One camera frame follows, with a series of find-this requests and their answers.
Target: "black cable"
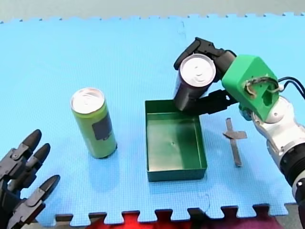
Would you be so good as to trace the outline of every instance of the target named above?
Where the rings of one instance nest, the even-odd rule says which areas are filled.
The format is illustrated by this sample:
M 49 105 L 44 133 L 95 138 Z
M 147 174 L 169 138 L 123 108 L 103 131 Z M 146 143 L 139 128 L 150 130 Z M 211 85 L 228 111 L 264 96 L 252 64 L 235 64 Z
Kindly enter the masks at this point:
M 287 82 L 285 82 L 285 84 L 284 84 L 284 90 L 286 89 L 286 87 L 287 87 L 290 83 L 293 84 L 293 85 L 296 87 L 296 89 L 299 91 L 299 93 L 301 94 L 301 96 L 305 99 L 305 93 L 303 93 L 302 90 L 301 90 L 301 88 L 299 87 L 299 85 L 298 85 L 296 82 L 292 81 L 292 80 L 288 80 Z
M 305 94 L 305 88 L 304 88 L 304 86 L 302 85 L 302 83 L 298 79 L 296 79 L 294 77 L 288 76 L 288 77 L 283 77 L 283 78 L 279 79 L 278 82 L 281 82 L 281 81 L 284 81 L 284 80 L 295 81 L 300 86 L 300 88 L 302 89 L 303 94 Z

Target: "green box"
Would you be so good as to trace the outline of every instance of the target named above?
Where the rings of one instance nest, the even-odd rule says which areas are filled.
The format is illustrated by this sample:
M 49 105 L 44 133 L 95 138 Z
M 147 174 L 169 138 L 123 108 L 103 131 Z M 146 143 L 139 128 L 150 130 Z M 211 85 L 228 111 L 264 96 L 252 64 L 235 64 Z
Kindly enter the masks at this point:
M 207 168 L 199 116 L 173 100 L 145 101 L 148 180 L 201 179 Z

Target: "silver robot arm segment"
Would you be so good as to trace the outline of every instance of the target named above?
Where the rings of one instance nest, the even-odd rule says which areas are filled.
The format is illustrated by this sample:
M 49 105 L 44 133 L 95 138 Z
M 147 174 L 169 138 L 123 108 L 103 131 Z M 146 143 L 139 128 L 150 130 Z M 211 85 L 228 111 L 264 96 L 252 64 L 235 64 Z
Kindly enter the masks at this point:
M 266 122 L 251 113 L 257 131 L 267 139 L 267 149 L 292 187 L 299 205 L 304 205 L 305 127 L 295 120 L 294 108 L 280 96 Z

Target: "green can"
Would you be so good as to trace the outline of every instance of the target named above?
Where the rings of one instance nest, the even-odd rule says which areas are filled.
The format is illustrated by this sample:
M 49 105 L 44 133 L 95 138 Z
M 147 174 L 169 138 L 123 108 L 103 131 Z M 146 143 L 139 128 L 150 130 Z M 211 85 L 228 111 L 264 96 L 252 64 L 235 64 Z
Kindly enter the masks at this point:
M 104 94 L 95 88 L 80 89 L 72 96 L 71 109 L 91 155 L 112 154 L 117 143 Z

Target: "interlocking foam tile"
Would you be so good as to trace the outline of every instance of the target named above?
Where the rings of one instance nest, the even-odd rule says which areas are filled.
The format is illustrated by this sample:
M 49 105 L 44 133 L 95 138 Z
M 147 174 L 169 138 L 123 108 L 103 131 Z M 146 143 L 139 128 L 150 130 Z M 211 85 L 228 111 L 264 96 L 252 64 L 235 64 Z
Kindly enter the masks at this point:
M 189 219 L 188 208 L 200 208 L 221 218 L 223 206 L 237 206 L 239 217 L 255 216 L 252 205 L 269 204 L 271 215 L 286 214 L 294 202 L 291 189 L 269 156 L 265 140 L 238 113 L 237 105 L 201 124 L 208 169 L 202 180 L 149 183 L 146 174 L 145 100 L 171 99 L 176 71 L 173 62 L 195 36 L 236 53 L 262 56 L 279 77 L 301 75 L 305 17 L 291 15 L 238 18 L 150 17 L 49 21 L 13 21 L 0 25 L 0 156 L 36 128 L 51 153 L 37 173 L 35 187 L 54 174 L 61 181 L 37 220 L 54 225 L 54 216 L 73 214 L 72 226 L 88 225 L 88 214 L 105 212 L 105 223 L 122 223 L 122 212 L 140 211 L 139 221 L 155 221 L 157 209 L 172 209 L 172 220 Z M 104 91 L 118 150 L 93 159 L 70 110 L 70 98 L 80 88 Z M 219 88 L 213 85 L 210 91 Z M 298 121 L 302 99 L 293 88 Z M 239 140 L 243 163 L 236 168 L 229 141 L 222 136 L 225 118 Z

